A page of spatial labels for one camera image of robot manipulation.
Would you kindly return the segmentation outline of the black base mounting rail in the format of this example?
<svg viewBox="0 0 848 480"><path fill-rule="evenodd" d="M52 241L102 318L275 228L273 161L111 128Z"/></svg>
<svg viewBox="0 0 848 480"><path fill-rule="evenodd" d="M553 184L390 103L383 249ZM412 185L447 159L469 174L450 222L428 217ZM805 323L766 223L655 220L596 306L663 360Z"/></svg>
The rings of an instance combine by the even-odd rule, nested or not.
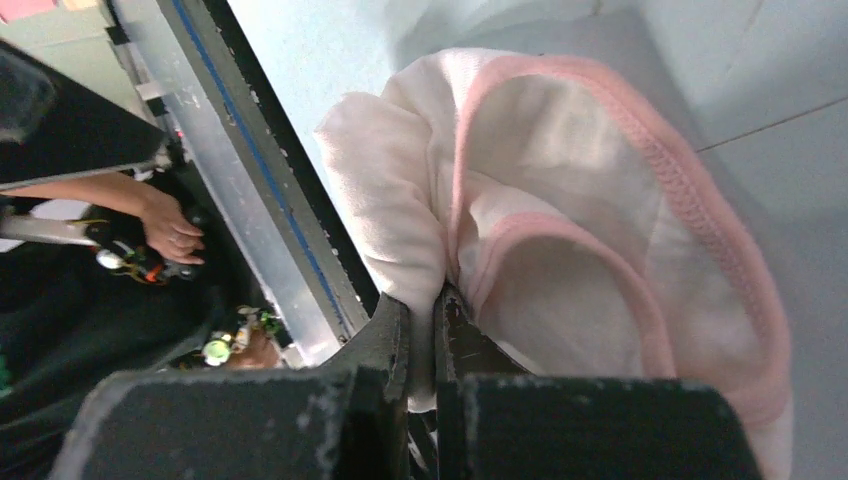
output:
<svg viewBox="0 0 848 480"><path fill-rule="evenodd" d="M379 292L360 260L316 167L274 93L244 29L225 1L204 1L212 39L211 72L235 111L254 163L327 297L358 328L374 314Z"/></svg>

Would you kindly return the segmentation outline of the operator bare hand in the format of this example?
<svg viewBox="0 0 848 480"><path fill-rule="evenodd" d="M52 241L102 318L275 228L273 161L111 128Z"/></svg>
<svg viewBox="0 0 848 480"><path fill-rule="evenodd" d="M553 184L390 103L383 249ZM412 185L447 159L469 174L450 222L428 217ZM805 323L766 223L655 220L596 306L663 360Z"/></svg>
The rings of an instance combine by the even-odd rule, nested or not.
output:
<svg viewBox="0 0 848 480"><path fill-rule="evenodd" d="M205 248L203 232L186 219L174 197L142 184L137 218L142 224L147 244L164 259L184 265L204 263L197 255Z"/></svg>

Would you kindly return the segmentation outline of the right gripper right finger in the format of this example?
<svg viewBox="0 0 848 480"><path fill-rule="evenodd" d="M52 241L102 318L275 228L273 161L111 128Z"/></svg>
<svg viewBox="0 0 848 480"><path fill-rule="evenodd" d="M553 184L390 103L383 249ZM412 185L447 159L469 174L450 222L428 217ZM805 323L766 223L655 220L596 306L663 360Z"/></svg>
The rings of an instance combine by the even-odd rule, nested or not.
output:
<svg viewBox="0 0 848 480"><path fill-rule="evenodd" d="M437 464L440 479L464 477L465 430L460 386L470 374L527 372L472 322L457 287L443 286L433 307L437 393Z"/></svg>

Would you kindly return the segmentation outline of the operator bare forearm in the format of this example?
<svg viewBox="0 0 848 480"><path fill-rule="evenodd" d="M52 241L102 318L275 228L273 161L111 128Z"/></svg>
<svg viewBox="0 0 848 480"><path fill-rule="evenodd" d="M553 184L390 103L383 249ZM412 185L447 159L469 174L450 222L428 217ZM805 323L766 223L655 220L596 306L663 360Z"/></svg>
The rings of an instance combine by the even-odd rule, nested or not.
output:
<svg viewBox="0 0 848 480"><path fill-rule="evenodd" d="M144 211L152 197L148 185L118 172L9 189L1 194L7 197L80 201L135 216Z"/></svg>

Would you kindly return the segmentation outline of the white pink-trimmed underwear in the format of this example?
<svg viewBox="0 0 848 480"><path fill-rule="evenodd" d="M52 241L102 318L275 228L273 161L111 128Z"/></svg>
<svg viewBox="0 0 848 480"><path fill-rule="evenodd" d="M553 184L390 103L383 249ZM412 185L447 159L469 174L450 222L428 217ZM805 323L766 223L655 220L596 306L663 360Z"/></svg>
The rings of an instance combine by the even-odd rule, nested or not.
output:
<svg viewBox="0 0 848 480"><path fill-rule="evenodd" d="M716 388L763 475L790 477L790 330L771 272L694 150L616 72L448 49L345 95L315 137L364 265L411 312L413 412L436 406L451 283L534 374Z"/></svg>

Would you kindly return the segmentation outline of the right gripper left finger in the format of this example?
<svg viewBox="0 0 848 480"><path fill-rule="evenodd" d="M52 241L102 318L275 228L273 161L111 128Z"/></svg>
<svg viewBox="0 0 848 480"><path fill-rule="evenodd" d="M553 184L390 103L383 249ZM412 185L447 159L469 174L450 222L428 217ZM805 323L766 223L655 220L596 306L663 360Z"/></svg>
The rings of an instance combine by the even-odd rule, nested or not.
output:
<svg viewBox="0 0 848 480"><path fill-rule="evenodd" d="M330 479L407 479L411 313L383 293L370 321L321 368L341 381L327 428Z"/></svg>

